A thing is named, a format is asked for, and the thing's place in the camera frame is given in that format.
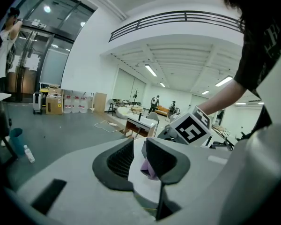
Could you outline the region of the microfiber cloth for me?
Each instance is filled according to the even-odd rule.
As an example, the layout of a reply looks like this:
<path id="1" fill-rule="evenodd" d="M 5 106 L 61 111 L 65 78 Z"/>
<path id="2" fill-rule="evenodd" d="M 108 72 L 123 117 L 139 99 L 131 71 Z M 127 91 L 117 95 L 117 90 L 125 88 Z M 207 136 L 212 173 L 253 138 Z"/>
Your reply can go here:
<path id="1" fill-rule="evenodd" d="M 153 167 L 148 161 L 148 158 L 145 158 L 140 171 L 147 176 L 148 179 L 150 180 L 159 180 L 159 178 L 156 175 L 156 172 L 154 171 Z"/>

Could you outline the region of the light wooden board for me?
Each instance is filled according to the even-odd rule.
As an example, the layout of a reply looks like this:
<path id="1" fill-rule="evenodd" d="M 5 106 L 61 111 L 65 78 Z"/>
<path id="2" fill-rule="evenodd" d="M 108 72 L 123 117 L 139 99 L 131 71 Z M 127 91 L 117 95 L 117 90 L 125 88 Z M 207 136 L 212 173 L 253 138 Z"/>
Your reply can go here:
<path id="1" fill-rule="evenodd" d="M 104 113 L 105 112 L 105 106 L 106 106 L 106 98 L 107 94 L 104 93 L 96 93 L 94 96 L 94 111 L 96 113 Z"/>

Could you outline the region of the clear plastic water bottle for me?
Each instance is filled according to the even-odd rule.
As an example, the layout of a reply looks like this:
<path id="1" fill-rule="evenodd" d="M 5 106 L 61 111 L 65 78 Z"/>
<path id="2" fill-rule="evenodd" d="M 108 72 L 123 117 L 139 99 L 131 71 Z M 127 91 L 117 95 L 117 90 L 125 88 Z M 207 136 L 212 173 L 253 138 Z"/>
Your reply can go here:
<path id="1" fill-rule="evenodd" d="M 29 162 L 30 163 L 34 163 L 35 162 L 35 158 L 34 158 L 31 150 L 28 148 L 27 145 L 24 145 L 24 152 L 25 152 L 25 155 L 28 158 Z"/>

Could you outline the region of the large clear water jug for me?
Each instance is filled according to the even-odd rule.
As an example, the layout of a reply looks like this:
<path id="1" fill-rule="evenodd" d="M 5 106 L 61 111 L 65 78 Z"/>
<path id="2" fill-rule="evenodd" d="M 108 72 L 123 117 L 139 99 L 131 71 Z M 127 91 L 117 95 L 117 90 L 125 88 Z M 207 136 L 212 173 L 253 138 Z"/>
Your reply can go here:
<path id="1" fill-rule="evenodd" d="M 88 98 L 87 97 L 81 97 L 80 105 L 79 105 L 80 113 L 87 113 L 88 107 L 89 107 Z"/>
<path id="2" fill-rule="evenodd" d="M 64 98 L 63 113 L 71 113 L 72 111 L 72 99 L 70 95 L 66 95 Z"/>
<path id="3" fill-rule="evenodd" d="M 78 113 L 80 111 L 80 98 L 75 96 L 72 100 L 72 113 Z"/>

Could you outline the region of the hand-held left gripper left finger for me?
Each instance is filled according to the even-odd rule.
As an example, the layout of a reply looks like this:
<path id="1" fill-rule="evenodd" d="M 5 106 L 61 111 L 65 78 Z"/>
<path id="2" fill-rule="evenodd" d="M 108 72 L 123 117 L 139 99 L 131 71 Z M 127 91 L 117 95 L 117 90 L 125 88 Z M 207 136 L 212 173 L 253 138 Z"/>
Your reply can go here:
<path id="1" fill-rule="evenodd" d="M 132 192 L 106 188 L 92 170 L 99 154 L 126 141 L 115 140 L 68 153 L 26 181 L 17 194 L 31 203 L 53 179 L 61 179 L 67 184 L 48 213 L 51 221 L 61 225 L 152 225 L 154 218 Z"/>

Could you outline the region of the white desk with items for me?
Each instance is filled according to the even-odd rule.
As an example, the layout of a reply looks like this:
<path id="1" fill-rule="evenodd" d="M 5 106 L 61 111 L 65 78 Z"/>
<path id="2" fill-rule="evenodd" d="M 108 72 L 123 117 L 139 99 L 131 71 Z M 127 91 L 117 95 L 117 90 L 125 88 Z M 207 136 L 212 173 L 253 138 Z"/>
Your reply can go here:
<path id="1" fill-rule="evenodd" d="M 138 135 L 143 137 L 153 137 L 158 122 L 154 119 L 148 119 L 143 116 L 141 116 L 140 121 L 138 121 L 138 117 L 139 116 L 137 114 L 128 115 L 124 135 L 126 135 L 129 131 L 132 131 L 136 133 L 135 138 Z"/>

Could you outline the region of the white bean bag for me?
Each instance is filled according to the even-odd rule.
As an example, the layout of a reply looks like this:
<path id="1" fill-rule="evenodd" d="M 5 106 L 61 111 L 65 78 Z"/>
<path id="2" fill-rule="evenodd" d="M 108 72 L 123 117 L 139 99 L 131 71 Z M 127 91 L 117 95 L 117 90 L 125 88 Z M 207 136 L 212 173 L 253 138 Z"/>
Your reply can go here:
<path id="1" fill-rule="evenodd" d="M 128 115 L 132 114 L 132 111 L 129 107 L 118 107 L 116 109 L 116 116 L 120 119 L 126 120 Z"/>

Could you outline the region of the person's black printed shirt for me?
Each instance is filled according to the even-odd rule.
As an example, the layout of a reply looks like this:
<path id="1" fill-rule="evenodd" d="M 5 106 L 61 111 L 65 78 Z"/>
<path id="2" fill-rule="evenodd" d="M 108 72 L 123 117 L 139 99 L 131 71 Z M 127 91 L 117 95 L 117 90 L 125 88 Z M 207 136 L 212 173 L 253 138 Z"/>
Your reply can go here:
<path id="1" fill-rule="evenodd" d="M 255 96 L 281 56 L 281 0 L 272 2 L 239 1 L 231 3 L 240 9 L 244 45 L 235 81 Z"/>

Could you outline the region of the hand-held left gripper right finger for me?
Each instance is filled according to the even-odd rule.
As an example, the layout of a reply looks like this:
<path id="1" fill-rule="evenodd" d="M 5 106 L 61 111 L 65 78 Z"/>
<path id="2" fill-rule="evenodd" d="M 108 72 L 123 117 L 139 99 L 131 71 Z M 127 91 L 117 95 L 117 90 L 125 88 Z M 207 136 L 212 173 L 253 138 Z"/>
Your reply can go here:
<path id="1" fill-rule="evenodd" d="M 146 145 L 161 181 L 159 225 L 262 225 L 281 214 L 281 125 L 231 152 L 158 138 Z"/>

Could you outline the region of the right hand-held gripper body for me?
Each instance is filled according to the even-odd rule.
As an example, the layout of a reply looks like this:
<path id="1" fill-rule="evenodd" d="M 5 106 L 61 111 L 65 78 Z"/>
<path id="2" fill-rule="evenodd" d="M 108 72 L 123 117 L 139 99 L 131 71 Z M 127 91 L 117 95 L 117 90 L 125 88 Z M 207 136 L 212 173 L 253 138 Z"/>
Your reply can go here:
<path id="1" fill-rule="evenodd" d="M 210 138 L 211 125 L 210 118 L 198 106 L 195 106 L 183 113 L 174 114 L 172 121 L 157 137 L 200 147 Z"/>

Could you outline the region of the silver suitcase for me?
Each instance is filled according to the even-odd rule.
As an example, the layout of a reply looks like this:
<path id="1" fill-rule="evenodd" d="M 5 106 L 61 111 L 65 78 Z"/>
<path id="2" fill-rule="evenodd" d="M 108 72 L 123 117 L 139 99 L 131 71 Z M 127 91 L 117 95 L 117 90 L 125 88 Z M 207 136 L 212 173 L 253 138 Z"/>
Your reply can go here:
<path id="1" fill-rule="evenodd" d="M 33 114 L 42 114 L 42 105 L 43 105 L 43 93 L 35 92 L 33 94 Z"/>

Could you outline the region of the black balcony railing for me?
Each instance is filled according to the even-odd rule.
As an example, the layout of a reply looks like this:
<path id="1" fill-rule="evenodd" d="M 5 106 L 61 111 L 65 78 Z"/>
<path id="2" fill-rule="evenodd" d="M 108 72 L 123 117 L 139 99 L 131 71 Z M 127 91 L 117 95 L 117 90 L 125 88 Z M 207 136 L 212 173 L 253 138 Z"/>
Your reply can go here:
<path id="1" fill-rule="evenodd" d="M 181 22 L 211 24 L 240 33 L 243 28 L 239 20 L 221 14 L 197 10 L 170 11 L 143 17 L 114 30 L 111 32 L 109 42 L 143 28 Z"/>

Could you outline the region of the teal trash bin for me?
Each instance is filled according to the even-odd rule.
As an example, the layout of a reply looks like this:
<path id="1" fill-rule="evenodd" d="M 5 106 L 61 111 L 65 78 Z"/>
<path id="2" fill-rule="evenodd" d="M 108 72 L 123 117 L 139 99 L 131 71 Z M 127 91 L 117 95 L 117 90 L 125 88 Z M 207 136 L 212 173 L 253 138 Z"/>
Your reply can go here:
<path id="1" fill-rule="evenodd" d="M 21 128 L 14 128 L 9 133 L 10 140 L 14 146 L 15 152 L 18 156 L 25 155 L 24 145 L 25 142 L 23 140 L 23 130 Z"/>

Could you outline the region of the brown cardboard box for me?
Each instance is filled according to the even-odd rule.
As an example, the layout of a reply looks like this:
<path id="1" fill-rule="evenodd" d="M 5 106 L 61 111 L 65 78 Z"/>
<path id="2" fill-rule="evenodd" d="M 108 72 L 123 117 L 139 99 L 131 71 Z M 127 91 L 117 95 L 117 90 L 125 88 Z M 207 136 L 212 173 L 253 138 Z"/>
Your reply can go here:
<path id="1" fill-rule="evenodd" d="M 47 115 L 62 115 L 63 99 L 61 95 L 50 94 L 46 97 L 46 114 Z"/>

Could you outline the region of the orange sofa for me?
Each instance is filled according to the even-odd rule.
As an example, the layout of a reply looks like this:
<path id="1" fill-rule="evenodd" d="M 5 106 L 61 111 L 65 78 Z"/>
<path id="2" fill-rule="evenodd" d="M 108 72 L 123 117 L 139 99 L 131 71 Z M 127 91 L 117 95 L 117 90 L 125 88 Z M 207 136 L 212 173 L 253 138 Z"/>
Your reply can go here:
<path id="1" fill-rule="evenodd" d="M 168 116 L 169 111 L 170 111 L 169 108 L 163 107 L 161 105 L 158 105 L 157 108 L 155 109 L 155 113 L 163 116 Z"/>

